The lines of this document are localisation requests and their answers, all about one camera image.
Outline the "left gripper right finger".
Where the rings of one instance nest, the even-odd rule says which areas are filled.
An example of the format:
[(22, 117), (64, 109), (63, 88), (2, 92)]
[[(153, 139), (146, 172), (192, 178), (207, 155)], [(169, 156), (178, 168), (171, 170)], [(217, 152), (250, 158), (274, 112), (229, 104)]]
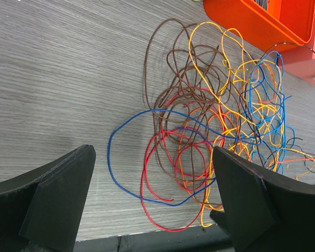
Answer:
[(215, 147), (224, 210), (211, 219), (236, 251), (315, 251), (315, 185), (270, 171)]

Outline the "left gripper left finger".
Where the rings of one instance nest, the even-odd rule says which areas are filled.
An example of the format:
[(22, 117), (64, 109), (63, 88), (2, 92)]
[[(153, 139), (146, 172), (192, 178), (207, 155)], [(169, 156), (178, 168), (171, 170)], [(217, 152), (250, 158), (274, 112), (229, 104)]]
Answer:
[(85, 144), (0, 182), (0, 251), (73, 251), (95, 161)]

